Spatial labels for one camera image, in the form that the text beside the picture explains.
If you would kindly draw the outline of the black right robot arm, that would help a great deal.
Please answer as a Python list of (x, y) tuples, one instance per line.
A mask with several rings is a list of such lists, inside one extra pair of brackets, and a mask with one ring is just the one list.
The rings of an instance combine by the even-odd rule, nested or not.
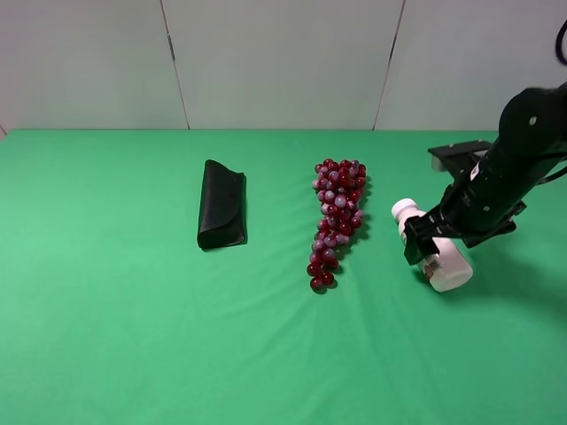
[(566, 87), (529, 88), (504, 108), (492, 143), (470, 141), (430, 148), (454, 178), (440, 202), (405, 224), (409, 265), (438, 253), (436, 237), (469, 247), (516, 230), (513, 219), (534, 187), (565, 175), (553, 169), (566, 159)]

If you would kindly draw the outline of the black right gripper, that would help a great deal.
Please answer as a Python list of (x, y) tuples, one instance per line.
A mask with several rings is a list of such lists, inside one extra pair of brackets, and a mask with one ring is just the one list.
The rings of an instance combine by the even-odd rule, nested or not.
[(524, 201), (496, 195), (495, 189), (488, 186), (483, 191), (488, 198), (474, 189), (474, 182), (461, 176), (447, 187), (440, 203), (428, 213), (405, 220), (404, 257), (410, 266), (439, 254), (433, 237), (460, 239), (472, 248), (517, 229), (514, 219), (525, 210)]

